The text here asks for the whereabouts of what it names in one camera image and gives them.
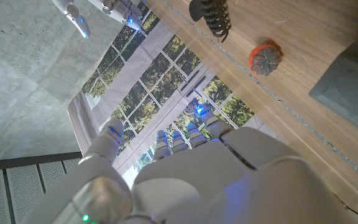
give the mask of white robotic hand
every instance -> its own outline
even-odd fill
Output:
[[[97,0],[89,1],[96,7],[98,6],[94,3]],[[101,10],[109,17],[122,22],[132,29],[139,30],[142,25],[142,11],[130,0],[104,0]]]
[[[91,34],[88,23],[85,18],[80,15],[78,8],[74,5],[73,0],[52,0],[59,10],[74,24],[84,38],[88,38]]]

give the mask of window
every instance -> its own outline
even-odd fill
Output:
[[[138,8],[142,11],[142,30],[134,30],[128,26],[122,28],[96,71],[83,86],[82,92],[86,96],[100,98],[106,92],[136,48],[159,22],[159,18],[144,3],[139,3]]]
[[[141,30],[134,30],[128,26],[122,28],[96,71],[83,86],[82,91],[85,95],[100,98],[131,55],[159,22],[159,18],[142,2],[139,4],[139,9],[142,11],[143,16]],[[163,111],[161,108],[164,104],[172,99],[171,96],[176,91],[180,91],[181,84],[190,79],[190,74],[201,62],[175,35],[164,47],[160,47],[159,54],[153,59],[145,72],[142,75],[139,74],[140,78],[136,80],[128,94],[113,111],[106,112],[111,113],[110,118],[116,117],[124,124],[122,145],[117,156],[125,151],[128,145],[133,147],[133,145],[138,144],[138,141],[131,144],[134,138],[148,133],[145,130],[147,130],[146,127],[150,120],[159,111]],[[198,96],[193,98],[183,111],[176,111],[175,115],[179,115],[175,119],[166,121],[169,124],[165,132],[168,143],[171,146],[172,133],[177,130],[190,147],[186,130],[189,123],[193,123],[207,139],[211,139],[207,128],[196,114],[196,108],[201,103],[206,104],[216,116],[233,128],[241,127],[253,116],[253,112],[218,77],[214,77],[205,86],[200,86],[198,90]],[[144,166],[152,162],[155,145],[156,141],[146,151],[142,151],[144,152],[143,155],[133,164],[135,170],[140,171]]]

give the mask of blue led light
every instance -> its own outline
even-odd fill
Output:
[[[197,113],[201,114],[201,112],[203,112],[204,108],[200,105],[197,106]]]

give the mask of green led light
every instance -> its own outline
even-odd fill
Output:
[[[90,217],[89,217],[88,215],[83,215],[83,216],[82,216],[82,220],[83,220],[84,222],[88,221],[89,219],[90,219]]]

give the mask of wooden plank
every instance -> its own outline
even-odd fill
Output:
[[[192,21],[190,0],[167,2]],[[224,43],[213,37],[203,19],[194,24],[248,69],[251,50],[273,39],[281,46],[284,58],[273,74],[258,76],[259,81],[358,165],[358,128],[308,95],[334,59],[357,40],[358,1],[227,3],[232,29]]]
[[[177,9],[179,9],[179,11],[183,15],[188,16],[188,14],[185,14],[187,13],[187,1],[168,2],[171,5],[175,6]],[[250,16],[252,16],[252,14],[257,14],[256,12],[253,12],[255,8],[253,8],[251,1],[238,2],[238,4],[240,4],[242,7],[245,7],[245,3],[247,4],[247,7],[250,7],[246,9],[247,13],[251,13],[249,14]],[[235,1],[229,1],[230,8],[233,8],[235,4]],[[282,2],[282,4],[283,6],[289,7],[291,9],[290,1],[284,1]],[[146,2],[146,5],[148,5],[148,7],[150,7],[153,12],[156,13],[156,15],[158,15],[159,18],[167,26],[169,26],[169,28],[181,40],[183,40],[192,51],[194,51],[194,53],[199,56],[202,61],[207,66],[209,66],[210,69],[215,74],[217,74],[217,76],[229,88],[234,90],[236,95],[238,95],[242,101],[244,101],[248,106],[250,106],[250,108],[255,111],[255,113],[257,113],[282,140],[284,140],[296,152],[301,154],[324,179],[329,188],[341,200],[343,200],[348,206],[358,212],[358,172],[356,172],[348,163],[343,161],[337,154],[335,154],[331,150],[331,148],[327,147],[309,129],[307,129],[303,124],[300,123],[300,121],[298,121],[292,114],[290,114],[277,100],[274,100],[268,93],[263,90],[260,85],[257,85],[256,82],[251,79],[251,77],[247,76],[237,65],[234,64],[233,61],[231,61],[226,55],[224,55],[218,48],[214,47],[210,41],[208,41],[202,34],[195,30],[194,27],[192,27],[186,20],[184,20],[184,18],[176,14],[162,0],[148,0]],[[296,16],[302,15],[302,13],[298,12],[295,9],[290,12],[293,14],[295,13],[294,15],[292,15],[294,18]],[[283,15],[285,16],[287,13],[290,14],[290,12],[285,11],[283,12]],[[233,19],[233,17],[233,13],[231,11],[231,19],[233,20],[234,26],[236,26],[237,22],[238,24],[241,24],[237,19]],[[231,33],[229,34],[229,38],[225,41],[224,44],[222,44],[222,46],[225,50],[230,52],[230,54],[232,54],[232,52],[236,53],[236,59],[238,59],[241,64],[245,65],[247,61],[247,54],[252,50],[253,47],[259,44],[256,40],[263,39],[259,37],[268,37],[270,35],[260,35],[261,32],[258,32],[256,34],[257,30],[263,29],[261,28],[263,26],[260,23],[258,26],[256,26],[255,24],[244,20],[244,18],[242,19],[243,24],[241,24],[240,27],[243,30],[238,31],[237,28],[233,27],[230,31]],[[262,19],[261,23],[263,22],[265,22],[266,24],[270,24],[269,22]],[[205,33],[209,34],[208,28],[206,28],[205,24],[203,23],[204,22],[201,21],[199,23],[196,23],[196,25],[200,27],[201,30],[203,30]],[[342,26],[345,25],[340,24],[340,26],[338,26],[337,28],[338,30],[341,30],[341,32],[345,30],[345,28],[343,28]],[[267,34],[274,33],[274,37],[282,36],[283,39],[285,36],[285,32],[282,31],[280,27],[274,30],[266,29],[264,30],[264,32],[266,32]],[[307,42],[307,40],[302,40],[306,39],[305,36],[301,35],[302,31],[299,32],[300,33],[297,34],[299,35],[299,37],[295,35],[292,38],[297,38],[296,42],[299,43],[303,41]],[[346,41],[343,41],[342,43],[340,41],[334,41],[333,38],[327,40],[329,43],[328,45],[326,43],[323,43],[324,47],[329,47],[330,44],[334,45],[334,43],[339,43],[334,45],[334,47],[332,48],[327,48],[329,49],[329,51],[324,51],[323,49],[321,49],[321,47],[314,45],[310,45],[309,49],[304,49],[304,46],[302,44],[299,44],[299,47],[292,47],[290,43],[291,40],[285,42],[287,43],[287,45],[284,45],[285,47],[283,47],[283,44],[281,42],[278,42],[283,47],[284,53],[286,54],[285,59],[282,64],[280,64],[278,71],[276,71],[274,74],[267,78],[260,78],[260,81],[261,83],[268,86],[268,88],[276,92],[279,97],[284,101],[287,102],[288,100],[290,100],[291,104],[290,102],[287,103],[296,112],[302,110],[301,116],[305,118],[307,122],[311,123],[311,121],[314,121],[314,117],[318,117],[324,122],[327,122],[329,124],[335,124],[335,127],[337,128],[342,127],[343,129],[348,130],[350,133],[358,135],[357,128],[351,125],[349,127],[349,124],[346,123],[347,121],[341,121],[340,118],[337,118],[335,116],[332,118],[332,116],[329,116],[332,112],[327,113],[325,111],[326,109],[323,108],[321,105],[317,104],[316,102],[310,103],[308,101],[310,105],[306,105],[307,107],[305,108],[299,108],[300,106],[297,105],[297,103],[302,103],[297,101],[302,101],[303,98],[309,97],[307,95],[308,91],[318,81],[319,77],[324,73],[326,67],[328,67],[328,65],[334,60],[335,56],[346,48],[346,43],[350,42],[349,44],[351,44],[351,40],[356,39],[358,37],[358,35],[356,35],[356,32],[346,32],[349,32],[350,34],[346,35],[346,38],[348,39],[346,39]],[[237,46],[233,44],[234,39],[237,40]],[[316,67],[308,64],[308,66],[304,66],[304,69],[311,67],[311,73],[314,75],[309,75],[309,73],[306,71],[298,72],[298,66],[301,66],[302,63],[308,62],[309,58],[307,57],[307,55],[311,52],[311,50],[314,52],[313,59],[315,60],[320,58],[318,57],[319,54],[323,54],[324,60],[319,59],[318,63],[321,63],[325,67],[320,67],[320,64]],[[288,73],[288,71],[297,74],[297,76],[288,76],[287,74],[285,74]],[[290,82],[290,85],[288,86],[288,84],[286,84],[285,82],[287,82],[287,80],[291,78],[295,79],[295,81],[288,81]],[[278,85],[280,88],[283,88],[283,90],[288,90],[289,93],[287,93],[286,91],[279,91],[279,87],[276,87],[274,85]],[[332,130],[333,127],[329,127],[328,124],[325,124],[324,126],[322,124],[320,125],[321,127],[318,128],[318,131],[321,132],[323,136],[328,138],[331,143],[333,143],[329,138],[332,136],[329,135],[328,137],[328,135],[326,135],[325,133],[325,131]],[[352,146],[354,147],[347,147],[346,149],[358,149],[358,142],[354,142],[356,141],[354,138],[346,138],[349,133],[345,135],[345,133],[337,131],[337,134],[339,135],[339,137],[336,138],[336,141],[343,140],[345,142],[340,145],[341,147],[339,147],[337,144],[333,144],[340,148],[343,153],[345,153],[345,150],[342,147],[343,144],[352,144]],[[355,159],[354,162],[356,162],[358,165],[357,154],[352,154],[352,156],[353,157],[351,159]]]

